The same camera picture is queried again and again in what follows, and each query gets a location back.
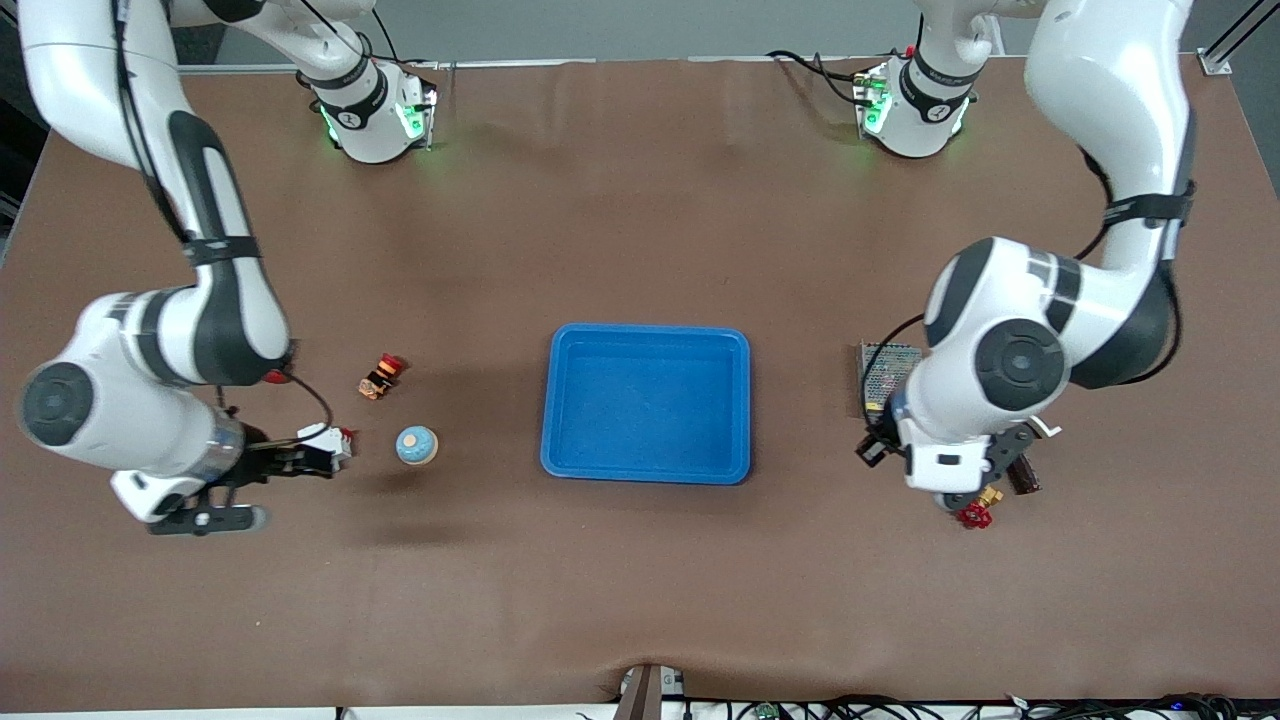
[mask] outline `red knob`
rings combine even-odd
[[[956,519],[969,529],[977,528],[980,530],[991,524],[991,511],[987,510],[986,505],[975,500],[966,505],[964,510],[956,511]]]

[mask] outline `table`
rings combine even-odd
[[[274,514],[261,533],[152,538],[109,473],[9,416],[0,710],[588,702],[639,662],[751,698],[1280,694],[1280,213],[1230,82],[1185,69],[1184,350],[1149,383],[1070,389],[1048,414],[1066,432],[1033,450],[1046,489],[987,532],[861,465],[850,363],[969,242],[1092,237],[1101,190],[1020,60],[993,60],[965,131],[916,161],[771,63],[442,73],[439,145],[385,167],[329,149],[291,77],[189,78],[298,373],[358,456],[243,492]],[[0,272],[0,406],[90,300],[189,277],[134,173],[51,140]],[[548,477],[568,322],[741,329],[746,483]],[[412,366],[370,402],[381,352]],[[228,395],[274,436],[315,420],[293,387]],[[407,468],[392,443],[417,423],[442,450]]]

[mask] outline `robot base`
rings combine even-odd
[[[429,149],[435,131],[438,99],[436,88],[430,82],[390,63],[374,60],[374,64],[389,91],[381,106],[362,124],[360,117],[348,117],[343,111],[334,117],[324,105],[320,106],[334,147],[357,163],[371,165],[389,163],[410,150]]]
[[[943,122],[925,122],[902,96],[899,78],[905,61],[890,58],[859,74],[854,86],[854,97],[870,102],[858,108],[858,131],[863,137],[878,141],[886,150],[904,158],[928,158],[960,132],[961,119],[969,109],[969,99],[955,110],[946,109],[948,117]]]

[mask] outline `electronic component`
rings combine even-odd
[[[378,400],[396,384],[397,375],[403,370],[404,363],[399,357],[384,352],[374,372],[360,380],[360,395],[369,400]]]
[[[884,411],[884,404],[888,402],[888,397],[893,395],[893,391],[902,386],[906,380],[906,375],[910,374],[911,369],[920,361],[922,352],[919,347],[913,347],[910,345],[904,345],[900,342],[891,342],[879,351],[876,357],[876,366],[867,372],[867,365],[872,360],[872,354],[879,343],[861,343],[858,347],[858,383],[863,389],[863,401],[865,401],[867,418],[874,423],[879,419],[881,413]]]

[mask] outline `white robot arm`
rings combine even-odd
[[[905,158],[933,155],[960,131],[970,90],[992,53],[984,15],[1034,18],[1044,0],[915,0],[920,37],[858,77],[861,132]]]
[[[375,0],[172,0],[170,23],[224,23],[257,37],[298,67],[320,101],[334,145],[360,163],[387,163],[431,145],[436,90],[342,20]]]
[[[1194,187],[1194,118],[1178,68],[1189,10],[1190,0],[1050,0],[1027,87],[1115,197],[1102,261],[1001,237],[960,251],[925,307],[931,351],[872,428],[864,459],[877,445],[900,447],[908,484],[956,509],[1016,457],[1001,457],[1001,433],[1068,383],[1121,384],[1156,361],[1176,313],[1171,265]]]
[[[207,507],[210,487],[332,465],[314,448],[271,446],[184,389],[257,383],[285,364],[289,334],[227,154],[182,92],[164,4],[23,0],[19,28],[41,114],[88,152],[154,172],[196,274],[189,287],[91,302],[28,380],[22,427],[42,447],[118,470],[113,488],[155,533],[250,529],[261,512]]]

